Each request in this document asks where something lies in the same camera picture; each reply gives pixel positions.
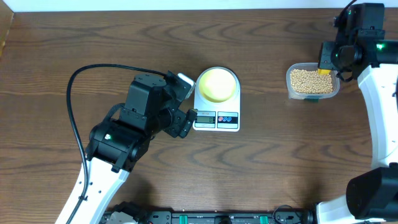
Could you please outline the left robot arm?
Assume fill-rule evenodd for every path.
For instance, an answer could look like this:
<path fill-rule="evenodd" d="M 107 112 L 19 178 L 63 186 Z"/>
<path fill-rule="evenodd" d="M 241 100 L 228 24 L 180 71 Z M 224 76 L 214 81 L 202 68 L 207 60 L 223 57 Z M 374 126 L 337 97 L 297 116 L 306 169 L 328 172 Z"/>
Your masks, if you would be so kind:
<path fill-rule="evenodd" d="M 86 161 L 57 223 L 99 223 L 156 134 L 187 136 L 197 113 L 179 106 L 194 89 L 195 82 L 182 73 L 136 75 L 125 103 L 114 105 L 91 130 Z"/>

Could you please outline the yellow measuring scoop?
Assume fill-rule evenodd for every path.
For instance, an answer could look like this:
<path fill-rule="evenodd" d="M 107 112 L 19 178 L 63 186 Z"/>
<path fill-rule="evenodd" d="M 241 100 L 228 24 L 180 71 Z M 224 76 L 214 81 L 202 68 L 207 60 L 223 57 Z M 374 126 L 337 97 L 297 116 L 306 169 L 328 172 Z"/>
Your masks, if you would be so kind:
<path fill-rule="evenodd" d="M 331 72 L 331 70 L 327 70 L 327 69 L 318 69 L 318 74 L 319 75 L 329 75 Z"/>

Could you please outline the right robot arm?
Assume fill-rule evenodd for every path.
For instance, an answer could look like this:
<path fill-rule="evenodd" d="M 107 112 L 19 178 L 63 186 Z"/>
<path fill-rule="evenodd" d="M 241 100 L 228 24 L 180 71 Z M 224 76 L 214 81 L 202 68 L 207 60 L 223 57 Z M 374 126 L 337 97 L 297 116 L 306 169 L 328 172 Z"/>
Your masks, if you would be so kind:
<path fill-rule="evenodd" d="M 316 206 L 317 223 L 397 221 L 397 41 L 386 40 L 384 5 L 351 1 L 322 43 L 318 68 L 351 75 L 363 95 L 371 129 L 371 170 L 348 182 L 344 195 Z"/>

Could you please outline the yellow plastic bowl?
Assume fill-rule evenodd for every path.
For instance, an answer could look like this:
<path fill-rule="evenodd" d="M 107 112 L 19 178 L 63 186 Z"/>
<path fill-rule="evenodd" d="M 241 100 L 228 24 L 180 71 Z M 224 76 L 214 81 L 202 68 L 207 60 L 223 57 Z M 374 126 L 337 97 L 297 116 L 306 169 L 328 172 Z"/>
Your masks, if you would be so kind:
<path fill-rule="evenodd" d="M 229 70 L 211 68 L 201 75 L 198 89 L 204 99 L 212 103 L 222 103 L 234 96 L 237 83 Z"/>

